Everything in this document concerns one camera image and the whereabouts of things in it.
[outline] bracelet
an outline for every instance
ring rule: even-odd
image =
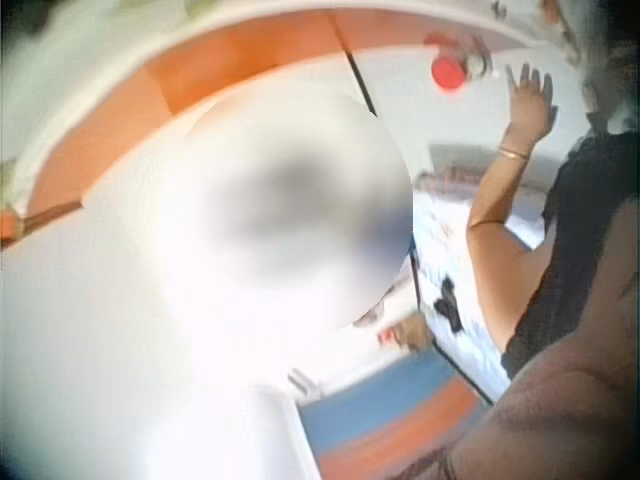
[[[504,155],[507,158],[512,158],[514,160],[529,160],[529,155],[523,155],[521,153],[514,152],[513,150],[509,150],[508,148],[504,148],[503,146],[500,146],[498,148],[498,152],[500,152],[501,155]]]

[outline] bed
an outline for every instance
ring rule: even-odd
[[[495,402],[510,384],[500,365],[500,352],[485,326],[476,294],[465,227],[479,174],[449,169],[439,174],[423,173],[414,182],[414,238],[421,308],[438,346],[476,387]],[[507,227],[528,248],[544,238],[540,213],[545,195],[521,187],[516,194]],[[436,312],[443,282],[454,285],[462,330]]]

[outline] red cap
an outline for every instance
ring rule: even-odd
[[[467,80],[462,62],[453,57],[438,57],[431,64],[433,80],[444,90],[460,88]]]

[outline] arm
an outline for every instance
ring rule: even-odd
[[[522,69],[520,85],[508,71],[511,119],[496,160],[480,182],[467,224],[467,246],[478,299],[489,333],[500,351],[537,289],[551,258],[553,238],[533,252],[523,249],[505,227],[514,196],[536,143],[553,124],[552,84],[540,88],[537,70]]]

